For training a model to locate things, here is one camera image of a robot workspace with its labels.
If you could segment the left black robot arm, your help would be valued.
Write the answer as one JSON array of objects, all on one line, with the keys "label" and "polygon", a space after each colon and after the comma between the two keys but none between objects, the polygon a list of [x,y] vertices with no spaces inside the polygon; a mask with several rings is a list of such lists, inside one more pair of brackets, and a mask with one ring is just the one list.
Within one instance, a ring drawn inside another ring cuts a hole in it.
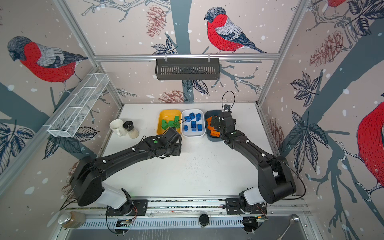
[{"label": "left black robot arm", "polygon": [[114,209],[121,208],[128,202],[128,193],[124,189],[107,187],[103,181],[142,161],[179,157],[181,150],[181,134],[175,128],[169,128],[162,135],[147,137],[118,153],[95,159],[82,158],[70,179],[77,204],[85,207],[99,201]]}]

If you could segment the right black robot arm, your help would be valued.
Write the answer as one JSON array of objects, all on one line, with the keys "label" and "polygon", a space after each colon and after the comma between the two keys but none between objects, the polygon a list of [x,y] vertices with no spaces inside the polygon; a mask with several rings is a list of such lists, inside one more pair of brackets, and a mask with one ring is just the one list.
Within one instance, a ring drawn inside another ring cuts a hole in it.
[{"label": "right black robot arm", "polygon": [[240,199],[247,205],[273,204],[297,191],[287,160],[262,150],[236,129],[232,112],[212,116],[210,126],[220,133],[220,138],[231,149],[242,154],[257,169],[258,185],[241,192]]}]

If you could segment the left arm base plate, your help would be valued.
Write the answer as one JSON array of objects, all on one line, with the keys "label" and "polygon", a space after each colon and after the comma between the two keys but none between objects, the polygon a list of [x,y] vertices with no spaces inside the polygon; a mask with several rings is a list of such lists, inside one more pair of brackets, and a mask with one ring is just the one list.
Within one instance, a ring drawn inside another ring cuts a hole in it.
[{"label": "left arm base plate", "polygon": [[113,209],[107,206],[107,217],[122,217],[122,216],[145,216],[148,208],[148,200],[128,200],[119,209]]}]

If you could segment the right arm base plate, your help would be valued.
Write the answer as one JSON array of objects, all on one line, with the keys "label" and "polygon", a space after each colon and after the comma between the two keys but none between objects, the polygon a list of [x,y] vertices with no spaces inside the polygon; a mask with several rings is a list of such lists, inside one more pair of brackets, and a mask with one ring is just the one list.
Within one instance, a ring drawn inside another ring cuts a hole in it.
[{"label": "right arm base plate", "polygon": [[264,203],[249,205],[245,198],[229,198],[225,199],[222,208],[226,210],[228,215],[265,215],[267,208]]}]

